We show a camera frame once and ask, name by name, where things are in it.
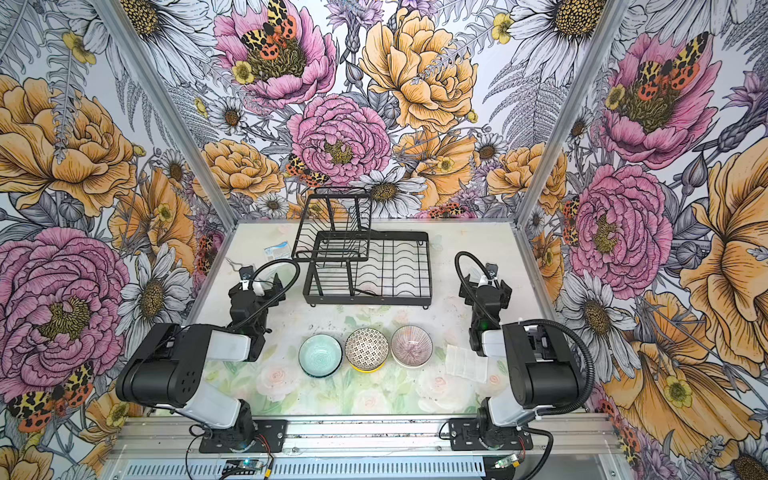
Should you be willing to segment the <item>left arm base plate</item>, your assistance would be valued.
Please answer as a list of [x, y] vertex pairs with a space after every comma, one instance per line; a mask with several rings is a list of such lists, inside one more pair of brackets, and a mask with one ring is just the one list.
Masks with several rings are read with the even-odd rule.
[[214, 429], [203, 438], [199, 451], [203, 454], [280, 453], [286, 439], [287, 420], [252, 421], [250, 427], [235, 425], [229, 429]]

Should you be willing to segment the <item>brown patterned ceramic bowl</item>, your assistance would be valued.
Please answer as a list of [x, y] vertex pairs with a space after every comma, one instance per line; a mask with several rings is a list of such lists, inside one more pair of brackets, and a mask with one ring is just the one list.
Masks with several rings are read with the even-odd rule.
[[344, 354], [355, 370], [372, 373], [386, 362], [389, 356], [389, 342], [377, 329], [359, 328], [346, 339]]

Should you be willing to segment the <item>pink striped ceramic bowl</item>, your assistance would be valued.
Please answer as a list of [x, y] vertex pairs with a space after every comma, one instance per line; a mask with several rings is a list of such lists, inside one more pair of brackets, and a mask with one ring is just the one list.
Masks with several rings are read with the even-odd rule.
[[390, 350], [394, 360], [405, 368], [420, 368], [428, 363], [433, 353], [433, 342], [426, 330], [416, 325], [405, 325], [392, 335]]

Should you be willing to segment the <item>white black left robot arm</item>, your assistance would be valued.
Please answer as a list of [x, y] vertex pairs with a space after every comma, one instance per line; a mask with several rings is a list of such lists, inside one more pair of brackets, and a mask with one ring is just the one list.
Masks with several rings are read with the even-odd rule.
[[266, 344], [268, 310], [286, 299], [300, 267], [272, 260], [229, 290], [231, 322], [223, 327], [195, 323], [154, 325], [118, 376], [122, 401], [167, 410], [194, 421], [203, 440], [216, 448], [269, 450], [267, 435], [253, 420], [247, 401], [229, 396], [203, 379], [208, 361], [253, 363]]

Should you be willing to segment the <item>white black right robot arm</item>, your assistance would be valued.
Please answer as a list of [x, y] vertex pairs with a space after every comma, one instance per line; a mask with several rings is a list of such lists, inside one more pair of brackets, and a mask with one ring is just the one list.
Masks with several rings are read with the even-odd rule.
[[470, 349], [481, 359], [498, 357], [506, 362], [509, 386], [484, 398], [474, 420], [448, 422], [454, 451], [518, 450], [533, 447], [529, 424], [540, 417], [569, 413], [584, 403], [594, 372], [582, 374], [569, 343], [576, 334], [546, 319], [504, 323], [512, 288], [488, 277], [465, 275], [458, 255], [454, 262], [460, 280], [459, 297], [471, 308], [468, 328]]

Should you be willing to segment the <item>mint green ceramic bowl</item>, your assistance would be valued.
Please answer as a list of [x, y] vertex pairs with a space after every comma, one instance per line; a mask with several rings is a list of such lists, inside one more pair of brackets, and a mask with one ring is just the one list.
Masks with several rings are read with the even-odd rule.
[[326, 378], [335, 373], [343, 360], [342, 347], [337, 339], [327, 334], [316, 334], [303, 342], [298, 361], [305, 374], [312, 378]]

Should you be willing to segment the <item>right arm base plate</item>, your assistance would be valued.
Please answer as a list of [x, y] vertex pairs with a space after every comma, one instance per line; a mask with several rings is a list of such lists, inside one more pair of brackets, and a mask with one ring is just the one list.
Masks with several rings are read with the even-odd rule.
[[450, 418], [447, 436], [453, 451], [531, 450], [531, 436], [515, 427], [498, 427], [479, 418]]

